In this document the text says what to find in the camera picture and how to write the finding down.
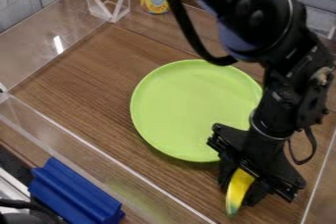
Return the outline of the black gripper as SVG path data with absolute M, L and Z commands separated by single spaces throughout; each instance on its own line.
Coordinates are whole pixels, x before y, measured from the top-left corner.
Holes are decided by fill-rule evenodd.
M 222 188 L 237 168 L 254 177 L 244 205 L 254 206 L 268 194 L 286 202 L 294 200 L 297 191 L 305 188 L 305 179 L 288 161 L 285 140 L 265 137 L 253 127 L 244 131 L 214 123 L 208 146 L 217 152 L 217 183 Z

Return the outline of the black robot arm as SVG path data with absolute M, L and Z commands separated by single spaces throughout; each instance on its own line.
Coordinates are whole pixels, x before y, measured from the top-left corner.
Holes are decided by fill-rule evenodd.
M 293 200 L 305 180 L 294 169 L 302 162 L 294 158 L 292 136 L 309 132 L 328 113 L 336 58 L 308 28 L 297 0 L 198 1 L 217 20 L 228 54 L 209 54 L 181 0 L 168 0 L 194 51 L 218 66 L 246 61 L 265 68 L 262 97 L 248 129 L 213 124 L 208 139 L 220 158 L 217 182 L 225 205 L 230 209 L 254 205 L 268 195 Z

